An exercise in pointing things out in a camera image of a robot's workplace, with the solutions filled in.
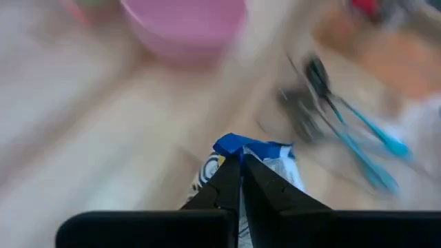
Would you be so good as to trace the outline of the blue white seaweed packet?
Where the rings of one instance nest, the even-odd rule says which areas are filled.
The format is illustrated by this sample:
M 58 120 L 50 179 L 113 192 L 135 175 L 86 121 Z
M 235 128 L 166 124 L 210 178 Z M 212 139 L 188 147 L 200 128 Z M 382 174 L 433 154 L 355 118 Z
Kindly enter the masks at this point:
M 229 133 L 215 142 L 212 153 L 207 157 L 207 160 L 192 181 L 186 203 L 191 201 L 207 186 L 209 180 L 223 166 L 228 156 L 238 155 L 242 158 L 246 154 L 252 155 L 295 188 L 305 193 L 305 187 L 296 164 L 293 143 L 260 141 Z M 242 186 L 240 186 L 239 192 L 238 241 L 236 244 L 238 248 L 254 248 Z M 187 236 L 189 241 L 186 243 L 189 247 L 201 246 L 202 248 L 209 248 L 209 241 L 212 239 L 210 236 L 212 234 L 216 234 L 216 231 L 208 230 L 207 234 L 204 234 L 202 231 L 192 227 L 191 233 Z

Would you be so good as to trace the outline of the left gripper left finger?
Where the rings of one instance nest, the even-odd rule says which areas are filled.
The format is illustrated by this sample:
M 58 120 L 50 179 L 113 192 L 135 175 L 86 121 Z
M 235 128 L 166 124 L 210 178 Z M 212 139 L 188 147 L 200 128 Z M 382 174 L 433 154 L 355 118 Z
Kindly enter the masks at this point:
M 199 192 L 181 209 L 190 211 L 187 248 L 237 248 L 240 163 L 227 158 Z

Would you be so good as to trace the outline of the red box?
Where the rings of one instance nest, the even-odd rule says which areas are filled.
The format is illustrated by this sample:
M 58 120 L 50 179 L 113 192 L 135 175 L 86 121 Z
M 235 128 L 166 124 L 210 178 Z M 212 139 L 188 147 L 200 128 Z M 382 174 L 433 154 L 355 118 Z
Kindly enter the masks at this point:
M 368 17 L 374 17 L 380 13 L 379 0 L 349 0 L 349 3 L 356 10 L 367 15 Z

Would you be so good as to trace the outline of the orange plastic tray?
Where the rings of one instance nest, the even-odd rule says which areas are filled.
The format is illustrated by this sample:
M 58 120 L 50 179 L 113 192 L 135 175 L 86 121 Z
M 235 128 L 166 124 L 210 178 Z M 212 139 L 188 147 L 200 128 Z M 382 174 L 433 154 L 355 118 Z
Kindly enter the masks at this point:
M 407 98 L 441 95 L 441 44 L 418 30 L 385 30 L 334 10 L 315 25 L 313 36 Z

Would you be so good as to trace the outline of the clear plastic handled organizer tray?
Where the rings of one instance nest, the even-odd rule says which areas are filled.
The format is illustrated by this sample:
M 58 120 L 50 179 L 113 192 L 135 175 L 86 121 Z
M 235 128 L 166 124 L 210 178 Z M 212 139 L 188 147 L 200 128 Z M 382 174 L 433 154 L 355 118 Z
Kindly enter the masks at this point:
M 323 137 L 306 143 L 295 135 L 278 93 L 280 88 L 308 90 L 303 67 L 311 56 L 322 61 L 332 93 L 411 150 L 409 159 L 389 153 L 357 116 L 334 102 L 362 150 L 396 180 L 397 192 L 373 187 L 358 159 L 317 112 L 314 119 Z M 305 191 L 332 208 L 441 211 L 441 96 L 408 99 L 349 59 L 319 45 L 305 51 L 285 48 L 276 61 L 275 79 L 257 110 L 256 122 L 271 140 L 294 144 Z

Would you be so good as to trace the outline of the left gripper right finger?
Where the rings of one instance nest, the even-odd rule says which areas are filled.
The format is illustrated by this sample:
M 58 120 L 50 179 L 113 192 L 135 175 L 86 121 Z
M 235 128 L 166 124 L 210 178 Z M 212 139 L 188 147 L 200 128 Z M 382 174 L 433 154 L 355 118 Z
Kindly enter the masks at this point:
M 251 155 L 244 156 L 242 190 L 254 248 L 326 246 L 325 221 L 331 208 Z

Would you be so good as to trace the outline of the pink bowl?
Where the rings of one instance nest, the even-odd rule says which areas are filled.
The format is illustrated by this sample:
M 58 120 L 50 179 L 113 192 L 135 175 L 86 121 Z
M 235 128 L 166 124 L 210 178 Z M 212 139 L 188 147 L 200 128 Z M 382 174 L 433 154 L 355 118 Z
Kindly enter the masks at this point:
M 245 0 L 120 0 L 140 42 L 178 64 L 219 60 L 233 46 L 247 16 Z

